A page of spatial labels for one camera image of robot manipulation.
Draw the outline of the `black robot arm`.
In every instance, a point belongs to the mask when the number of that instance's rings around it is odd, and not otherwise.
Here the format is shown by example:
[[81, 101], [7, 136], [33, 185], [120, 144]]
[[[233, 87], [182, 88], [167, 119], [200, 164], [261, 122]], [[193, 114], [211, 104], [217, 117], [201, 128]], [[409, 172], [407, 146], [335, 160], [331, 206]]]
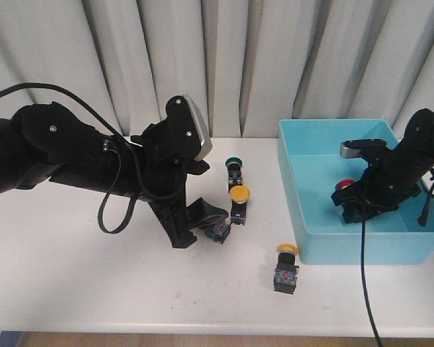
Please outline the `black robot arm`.
[[194, 228], [212, 222], [203, 200], [186, 203], [189, 175], [208, 170], [212, 145], [195, 104], [185, 95], [166, 104], [166, 118], [129, 139], [108, 136], [58, 103], [21, 108], [0, 119], [0, 194], [42, 181], [146, 201], [169, 236], [184, 249]]
[[434, 169], [434, 112], [426, 108], [401, 140], [377, 119], [284, 120], [280, 129], [286, 197], [311, 234], [343, 234], [398, 210]]

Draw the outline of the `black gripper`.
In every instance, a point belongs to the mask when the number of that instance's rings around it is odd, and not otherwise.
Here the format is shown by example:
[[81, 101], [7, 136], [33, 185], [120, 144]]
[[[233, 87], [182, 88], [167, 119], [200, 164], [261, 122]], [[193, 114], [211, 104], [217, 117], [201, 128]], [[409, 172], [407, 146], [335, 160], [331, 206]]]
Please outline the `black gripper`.
[[420, 193], [416, 182], [422, 176], [422, 156], [396, 147], [363, 150], [367, 162], [361, 178], [331, 195], [334, 205], [342, 206], [346, 223], [359, 223], [381, 213], [398, 209], [408, 197]]
[[203, 160], [194, 160], [200, 151], [200, 141], [183, 95], [167, 102], [164, 120], [150, 124], [130, 140], [140, 150], [141, 190], [149, 200], [162, 200], [148, 204], [173, 248], [186, 249], [197, 241], [190, 229], [205, 228], [227, 219], [225, 209], [209, 204], [202, 197], [189, 206], [184, 194], [174, 197], [186, 182], [187, 174], [200, 175], [208, 170]]

